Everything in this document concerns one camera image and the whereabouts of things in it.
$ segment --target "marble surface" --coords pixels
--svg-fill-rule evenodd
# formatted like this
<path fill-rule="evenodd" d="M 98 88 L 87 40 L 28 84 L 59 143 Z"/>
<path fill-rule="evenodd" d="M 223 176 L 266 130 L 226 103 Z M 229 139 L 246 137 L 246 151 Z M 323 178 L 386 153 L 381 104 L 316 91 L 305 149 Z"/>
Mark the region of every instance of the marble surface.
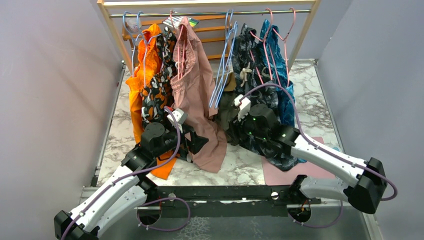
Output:
<path fill-rule="evenodd" d="M 107 139 L 97 186 L 101 186 L 120 165 L 125 154 L 134 145 L 133 126 L 130 117 L 129 88 L 125 71 L 112 124 Z M 303 130 L 311 137 L 323 137 L 329 147 L 339 146 L 333 123 L 324 100 L 323 92 L 311 61 L 297 61 L 290 71 L 294 83 L 294 96 Z M 264 185 L 261 156 L 239 146 L 228 145 L 221 170 L 210 173 L 185 160 L 177 160 L 167 180 L 149 173 L 148 177 L 159 186 L 203 185 Z"/>

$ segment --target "metal hanging rod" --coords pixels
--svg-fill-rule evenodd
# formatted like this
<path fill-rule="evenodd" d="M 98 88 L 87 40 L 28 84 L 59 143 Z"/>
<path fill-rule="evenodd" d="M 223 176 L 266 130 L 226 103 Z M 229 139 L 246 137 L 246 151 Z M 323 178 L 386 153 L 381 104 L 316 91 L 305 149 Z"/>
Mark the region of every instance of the metal hanging rod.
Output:
<path fill-rule="evenodd" d="M 308 14 L 311 10 L 295 10 L 297 14 Z M 283 10 L 283 11 L 272 11 L 272 14 L 292 14 L 292 10 Z M 173 13 L 172 16 L 218 16 L 218 15 L 226 15 L 226 11 L 219 12 L 191 12 L 191 13 Z M 262 15 L 262 14 L 270 14 L 269 11 L 235 11 L 232 13 L 233 15 Z M 109 14 L 110 18 L 122 18 L 123 14 Z M 169 13 L 140 13 L 140 17 L 169 17 Z M 128 13 L 125 15 L 126 18 L 135 18 L 137 14 Z"/>

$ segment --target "pink wire hanger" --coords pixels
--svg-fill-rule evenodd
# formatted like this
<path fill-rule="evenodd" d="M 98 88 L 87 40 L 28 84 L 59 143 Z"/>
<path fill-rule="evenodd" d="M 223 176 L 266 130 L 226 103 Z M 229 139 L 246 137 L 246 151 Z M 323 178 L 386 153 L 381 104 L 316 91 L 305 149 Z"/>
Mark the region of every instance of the pink wire hanger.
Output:
<path fill-rule="evenodd" d="M 183 33 L 183 27 L 184 27 L 184 25 L 180 24 L 181 29 L 175 28 L 173 17 L 172 17 L 172 13 L 173 12 L 174 11 L 172 11 L 172 10 L 169 12 L 169 18 L 171 20 L 172 27 L 175 30 L 179 30 L 178 41 L 180 41 L 181 34 Z M 184 61 L 185 61 L 185 59 L 184 59 L 184 56 L 185 56 L 184 53 L 186 52 L 186 40 L 184 40 L 184 43 L 182 45 L 182 60 L 181 61 L 180 61 L 180 45 L 179 44 L 176 46 L 176 49 L 177 49 L 177 62 L 175 63 L 176 69 L 177 69 L 177 77 L 176 78 L 177 78 L 177 80 L 180 80 L 181 78 L 183 78 Z"/>
<path fill-rule="evenodd" d="M 290 7 L 290 10 L 293 11 L 293 22 L 291 23 L 291 26 L 290 26 L 290 29 L 287 32 L 287 35 L 285 35 L 285 37 L 282 38 L 280 36 L 280 34 L 274 28 L 272 29 L 274 31 L 274 33 L 277 34 L 277 36 L 284 42 L 284 61 L 285 61 L 285 70 L 287 72 L 287 87 L 290 84 L 290 77 L 289 77 L 289 65 L 288 65 L 288 59 L 287 59 L 287 46 L 286 46 L 286 43 L 287 43 L 287 38 L 289 38 L 289 34 L 292 31 L 293 26 L 295 25 L 295 22 L 296 22 L 296 10 L 293 7 Z"/>
<path fill-rule="evenodd" d="M 265 58 L 266 58 L 266 62 L 267 62 L 267 64 L 268 64 L 268 69 L 269 69 L 269 77 L 271 78 L 271 81 L 272 81 L 272 80 L 273 80 L 273 73 L 272 73 L 272 71 L 271 71 L 271 64 L 270 64 L 270 60 L 269 60 L 269 58 L 268 58 L 268 53 L 267 53 L 267 49 L 266 49 L 265 43 L 267 42 L 268 33 L 270 32 L 271 26 L 272 26 L 272 24 L 273 24 L 274 17 L 273 17 L 273 12 L 271 11 L 271 9 L 266 8 L 265 10 L 268 10 L 268 11 L 269 11 L 269 13 L 270 13 L 270 15 L 271 15 L 271 21 L 270 21 L 270 25 L 268 26 L 268 29 L 267 29 L 267 30 L 266 30 L 266 32 L 265 32 L 265 35 L 263 36 L 263 39 L 260 39 L 260 38 L 259 38 L 259 37 L 257 37 L 255 34 L 253 34 L 253 32 L 251 32 L 251 31 L 250 31 L 250 34 L 251 34 L 251 35 L 252 35 L 255 39 L 257 39 L 259 42 L 262 42 L 262 44 L 263 44 L 263 49 L 264 49 L 264 51 L 265 51 Z M 252 51 L 250 51 L 250 56 L 252 57 L 252 60 L 253 60 L 253 62 L 254 62 L 254 61 L 255 61 L 255 59 L 253 59 Z M 264 84 L 264 82 L 262 81 L 262 78 L 260 77 L 260 73 L 259 73 L 259 72 L 258 72 L 258 75 L 259 75 L 259 79 L 260 79 L 261 83 L 262 83 L 262 84 Z M 277 80 L 278 80 L 279 85 L 281 86 L 280 78 L 278 77 L 278 74 L 277 74 Z"/>
<path fill-rule="evenodd" d="M 266 61 L 267 61 L 267 63 L 268 63 L 268 69 L 269 69 L 269 75 L 270 75 L 270 78 L 271 78 L 271 81 L 273 80 L 273 74 L 272 74 L 272 71 L 271 71 L 271 65 L 270 65 L 270 60 L 269 60 L 269 58 L 268 58 L 268 51 L 267 51 L 267 49 L 266 49 L 266 46 L 265 46 L 265 43 L 266 43 L 266 41 L 267 41 L 267 37 L 268 37 L 268 33 L 269 33 L 269 31 L 270 31 L 270 28 L 272 27 L 272 24 L 273 24 L 273 12 L 269 9 L 269 8 L 267 8 L 266 10 L 268 10 L 269 11 L 269 13 L 270 13 L 270 15 L 271 15 L 271 21 L 270 21 L 270 25 L 269 25 L 269 27 L 268 27 L 268 29 L 266 30 L 266 33 L 265 33 L 265 36 L 263 37 L 263 39 L 260 39 L 259 37 L 257 37 L 256 35 L 254 35 L 252 32 L 250 32 L 250 34 L 255 38 L 255 39 L 257 39 L 257 40 L 259 40 L 260 42 L 262 42 L 263 43 L 263 49 L 264 49 L 264 51 L 265 51 L 265 58 L 266 58 Z M 285 36 L 285 38 L 282 38 L 281 36 L 280 36 L 280 34 L 273 28 L 272 30 L 274 31 L 274 33 L 275 34 L 277 34 L 277 36 L 281 39 L 281 40 L 283 40 L 283 42 L 284 42 L 284 56 L 285 56 L 285 65 L 286 65 L 286 73 L 287 73 L 287 87 L 290 85 L 290 78 L 289 78 L 289 69 L 288 69 L 288 65 L 287 65 L 287 47 L 286 47 L 286 43 L 287 43 L 287 38 L 288 38 L 288 36 L 289 36 L 289 34 L 290 34 L 290 32 L 292 31 L 292 28 L 293 28 L 293 26 L 295 25 L 295 21 L 296 21 L 296 11 L 295 11 L 295 9 L 294 8 L 290 8 L 290 10 L 292 10 L 293 11 L 293 14 L 294 14 L 294 18 L 293 18 L 293 22 L 292 22 L 292 24 L 291 24 L 291 27 L 290 27 L 290 30 L 288 31 L 288 33 L 287 33 L 287 35 Z M 274 65 L 274 70 L 275 70 L 275 72 L 276 72 L 276 77 L 277 77 L 277 80 L 278 80 L 278 84 L 280 85 L 280 86 L 282 86 L 281 85 L 281 82 L 280 82 L 280 77 L 279 77 L 279 75 L 278 75 L 278 72 L 277 72 L 277 65 L 276 65 L 276 61 L 275 61 L 275 59 L 274 59 L 274 54 L 273 54 L 273 52 L 272 51 L 270 51 L 270 53 L 271 53 L 271 58 L 272 58 L 272 63 L 273 63 L 273 65 Z M 255 61 L 254 59 L 253 59 L 253 54 L 252 54 L 252 52 L 250 52 L 250 55 L 251 55 L 251 57 L 252 57 L 252 60 L 253 61 Z"/>

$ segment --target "gray wall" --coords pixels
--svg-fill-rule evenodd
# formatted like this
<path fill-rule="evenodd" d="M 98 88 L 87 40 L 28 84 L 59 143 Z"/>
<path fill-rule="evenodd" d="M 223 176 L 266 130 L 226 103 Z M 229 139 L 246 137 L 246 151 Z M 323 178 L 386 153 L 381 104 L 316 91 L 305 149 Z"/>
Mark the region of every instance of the gray wall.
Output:
<path fill-rule="evenodd" d="M 385 240 L 424 236 L 423 12 L 422 0 L 354 0 L 318 62 L 344 149 L 382 160 L 399 188 L 377 211 Z"/>
<path fill-rule="evenodd" d="M 94 7 L 0 3 L 0 239 L 54 239 L 93 176 L 121 66 Z"/>
<path fill-rule="evenodd" d="M 308 34 L 306 35 L 305 41 L 303 42 L 302 48 L 297 56 L 298 59 L 318 59 L 321 57 L 321 54 L 329 42 L 331 36 L 337 28 L 340 20 L 351 4 L 352 0 L 322 0 L 321 5 L 318 9 L 318 12 L 315 15 L 314 21 L 312 22 Z M 296 10 L 309 9 L 309 5 L 267 5 L 267 6 L 250 6 L 243 7 L 237 6 L 234 8 L 234 11 L 264 11 L 265 8 L 269 7 L 271 10 L 288 10 L 290 7 L 294 7 Z M 173 9 L 179 13 L 198 13 L 198 12 L 226 12 L 228 8 L 225 7 L 193 7 L 193 8 L 174 8 Z M 122 8 L 122 9 L 113 9 L 110 11 L 112 14 L 122 14 L 123 11 L 128 11 L 130 13 L 138 13 L 138 11 L 143 11 L 144 13 L 169 13 L 169 9 L 161 8 L 151 8 L 151 9 L 135 9 L 135 8 Z M 296 16 L 296 24 L 292 30 L 291 36 L 288 38 L 287 42 L 287 54 L 290 55 L 295 41 L 302 30 L 302 26 L 305 22 L 307 14 L 299 13 Z M 250 27 L 253 27 L 260 31 L 264 19 L 270 19 L 269 15 L 235 15 L 233 17 L 234 21 L 237 21 L 239 24 L 239 29 L 242 27 L 243 23 L 248 24 Z M 293 21 L 292 14 L 275 14 L 274 15 L 274 24 L 277 25 L 280 29 L 280 32 L 285 34 Z M 122 19 L 114 19 L 116 27 L 121 32 L 122 29 Z M 208 33 L 199 33 L 200 38 L 215 38 L 223 36 L 224 33 L 219 32 L 208 32 Z M 206 43 L 207 49 L 217 49 L 220 50 L 223 48 L 223 44 L 218 43 Z M 129 43 L 126 43 L 128 51 L 130 51 Z"/>

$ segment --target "clothes rack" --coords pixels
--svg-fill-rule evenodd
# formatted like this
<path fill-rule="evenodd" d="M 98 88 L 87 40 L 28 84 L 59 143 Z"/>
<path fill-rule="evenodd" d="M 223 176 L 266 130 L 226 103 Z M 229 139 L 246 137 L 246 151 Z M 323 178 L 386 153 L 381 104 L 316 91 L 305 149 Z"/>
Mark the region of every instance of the clothes rack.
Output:
<path fill-rule="evenodd" d="M 303 24 L 302 30 L 297 37 L 297 40 L 294 44 L 294 48 L 291 51 L 290 57 L 288 59 L 288 69 L 292 68 L 292 65 L 296 59 L 296 56 L 299 53 L 299 50 L 302 46 L 302 43 L 305 39 L 306 34 L 308 33 L 309 27 L 311 26 L 312 20 L 315 17 L 315 14 L 320 6 L 321 0 L 166 0 L 166 1 L 107 1 L 97 0 L 97 5 L 100 8 L 101 14 L 106 21 L 107 27 L 111 32 L 116 45 L 119 48 L 119 51 L 123 57 L 124 62 L 127 66 L 131 65 L 131 57 L 128 53 L 124 40 L 121 37 L 120 32 L 116 28 L 113 18 L 122 18 L 122 14 L 110 14 L 109 10 L 111 9 L 129 9 L 129 8 L 138 8 L 138 9 L 149 9 L 149 8 L 165 8 L 172 10 L 175 8 L 194 8 L 194 7 L 248 7 L 248 6 L 267 6 L 267 5 L 310 5 L 310 9 L 296 10 L 296 13 L 307 14 L 306 20 Z M 276 10 L 272 11 L 272 14 L 291 14 L 291 10 Z M 173 16 L 204 16 L 204 15 L 225 15 L 227 12 L 192 12 L 192 13 L 173 13 Z M 237 11 L 234 12 L 234 15 L 261 15 L 269 14 L 268 11 Z M 126 17 L 136 17 L 137 14 L 127 14 Z M 142 13 L 140 17 L 168 17 L 169 13 Z"/>

